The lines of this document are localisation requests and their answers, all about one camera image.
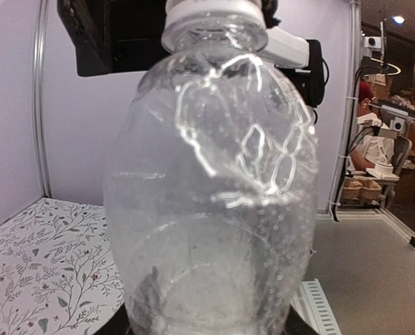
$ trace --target light fixture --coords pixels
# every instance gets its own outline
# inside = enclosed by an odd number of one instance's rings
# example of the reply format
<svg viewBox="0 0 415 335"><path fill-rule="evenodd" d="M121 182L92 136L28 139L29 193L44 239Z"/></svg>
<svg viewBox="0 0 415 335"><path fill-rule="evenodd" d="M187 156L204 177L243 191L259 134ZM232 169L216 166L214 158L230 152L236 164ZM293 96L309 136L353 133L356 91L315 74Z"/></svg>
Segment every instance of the light fixture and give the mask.
<svg viewBox="0 0 415 335"><path fill-rule="evenodd" d="M402 16L393 16L392 19L396 24L399 25L403 24L405 21L405 18L403 18Z"/></svg>

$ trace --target white cable tie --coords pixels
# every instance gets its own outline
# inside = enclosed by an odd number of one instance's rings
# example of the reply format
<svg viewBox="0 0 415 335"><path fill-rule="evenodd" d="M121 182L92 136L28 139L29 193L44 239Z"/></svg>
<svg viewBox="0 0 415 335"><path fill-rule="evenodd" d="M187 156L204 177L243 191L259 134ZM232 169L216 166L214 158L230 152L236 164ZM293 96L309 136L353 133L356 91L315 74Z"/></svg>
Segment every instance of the white cable tie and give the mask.
<svg viewBox="0 0 415 335"><path fill-rule="evenodd" d="M340 202L332 202L332 201L330 201L330 200L328 200L328 203L329 204L335 204L336 206L342 206L342 204L340 203Z"/></svg>

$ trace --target metal pole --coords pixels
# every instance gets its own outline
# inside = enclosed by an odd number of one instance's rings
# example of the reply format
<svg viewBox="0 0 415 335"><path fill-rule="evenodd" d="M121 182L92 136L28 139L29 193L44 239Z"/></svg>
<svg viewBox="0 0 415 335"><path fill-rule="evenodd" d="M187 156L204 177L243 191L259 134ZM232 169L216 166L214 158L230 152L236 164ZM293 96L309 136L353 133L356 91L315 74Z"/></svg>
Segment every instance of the metal pole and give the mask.
<svg viewBox="0 0 415 335"><path fill-rule="evenodd" d="M354 76L361 65L361 32L362 32L362 20L361 20L361 1L350 0L349 1L349 63L348 63L348 83L347 83L347 97L353 96ZM341 142L339 147L339 157L334 170L334 180L331 187L331 194L329 198L328 213L331 213L331 208L334 205L334 199L336 195L339 195L341 190L339 189L340 172L342 171L343 164L345 162L344 156L347 150L348 132L353 131L349 128L350 118L352 117L352 98L347 99L345 108L345 116L342 127Z"/></svg>
<svg viewBox="0 0 415 335"><path fill-rule="evenodd" d="M414 54L414 81L412 82L412 89L414 90L414 93L415 93L415 54Z"/></svg>
<svg viewBox="0 0 415 335"><path fill-rule="evenodd" d="M38 177L43 197L51 198L51 183L47 164L45 129L43 121L43 69L45 39L49 0L40 0L36 20L35 40L33 44L32 66L32 119L33 141L37 160Z"/></svg>

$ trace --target black base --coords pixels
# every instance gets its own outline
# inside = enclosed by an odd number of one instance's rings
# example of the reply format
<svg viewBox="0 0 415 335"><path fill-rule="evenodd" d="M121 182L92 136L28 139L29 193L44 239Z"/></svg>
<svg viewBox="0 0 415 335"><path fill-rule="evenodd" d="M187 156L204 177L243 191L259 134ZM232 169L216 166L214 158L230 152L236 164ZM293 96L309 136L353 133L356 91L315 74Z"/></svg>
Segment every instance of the black base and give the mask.
<svg viewBox="0 0 415 335"><path fill-rule="evenodd" d="M114 317L103 326L96 335L134 335L130 329L130 323L125 306L117 311ZM306 324L294 308L291 307L286 321L285 331L282 335L319 335Z"/></svg>

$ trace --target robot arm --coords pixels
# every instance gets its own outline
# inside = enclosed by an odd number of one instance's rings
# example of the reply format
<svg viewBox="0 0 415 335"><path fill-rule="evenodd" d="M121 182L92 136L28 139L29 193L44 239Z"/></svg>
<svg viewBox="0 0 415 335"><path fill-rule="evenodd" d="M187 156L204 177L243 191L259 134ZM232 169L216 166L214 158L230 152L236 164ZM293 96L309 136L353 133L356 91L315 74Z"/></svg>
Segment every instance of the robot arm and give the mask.
<svg viewBox="0 0 415 335"><path fill-rule="evenodd" d="M148 70L168 56L161 45L167 0L58 0L58 12L76 51L81 77ZM296 86L305 103L324 97L320 43L278 28L276 0L262 0L269 44L261 56Z"/></svg>

